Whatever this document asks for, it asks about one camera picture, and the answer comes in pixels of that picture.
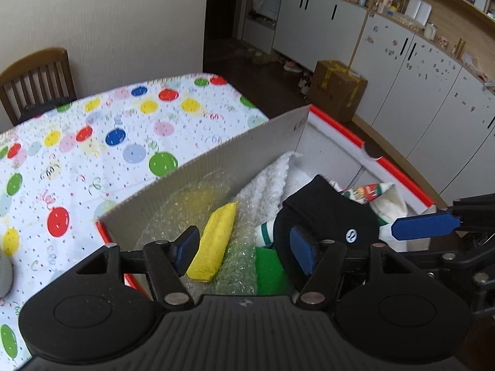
green cloth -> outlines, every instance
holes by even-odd
[[[290,294],[293,287],[275,250],[256,247],[258,296]]]

tablecloth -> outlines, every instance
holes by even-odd
[[[0,242],[14,267],[0,299],[0,369],[30,358],[19,311],[101,247],[99,216],[266,120],[224,78],[191,74],[81,99],[0,135]]]

cardboard box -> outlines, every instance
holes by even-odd
[[[282,154],[301,156],[291,162],[285,194],[299,190],[316,174],[338,182],[342,188],[378,182],[397,184],[410,215],[429,209],[433,202],[387,159],[373,159],[364,142],[314,106],[301,107],[274,118],[182,165],[160,178],[114,209],[100,221],[109,237],[122,250],[136,249],[136,243],[166,198],[186,186],[197,184],[221,169],[225,172],[229,196],[235,196],[261,170]],[[197,204],[198,210],[204,203]],[[427,249],[429,239],[407,242],[408,249]]]
[[[308,99],[340,122],[352,119],[368,81],[340,61],[318,61]]]

wooden chair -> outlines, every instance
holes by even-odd
[[[0,101],[14,126],[33,117],[29,113],[43,113],[59,105],[58,102],[68,103],[76,99],[69,57],[67,51],[61,47],[51,47],[30,54],[0,74]]]

green balloon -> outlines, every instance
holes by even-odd
[[[14,174],[7,183],[7,194],[13,196],[19,191],[22,185],[22,176],[20,173]]]
[[[8,325],[2,325],[0,328],[0,337],[2,345],[8,357],[15,359],[17,357],[17,341],[14,332]]]
[[[251,103],[251,101],[248,98],[241,96],[240,100],[241,103],[246,107],[249,107],[250,109],[256,108],[256,106],[254,106],[253,103]]]
[[[59,107],[57,107],[57,111],[58,111],[59,113],[66,112],[67,110],[69,110],[69,109],[70,109],[70,106],[71,106],[71,105],[72,105],[72,103],[67,103],[67,104],[65,104],[65,105],[63,105],[63,106],[59,106]]]
[[[157,152],[149,160],[149,169],[158,177],[169,174],[178,166],[177,159],[169,152]]]
[[[194,80],[194,85],[196,86],[208,86],[209,81],[206,78],[197,78]]]

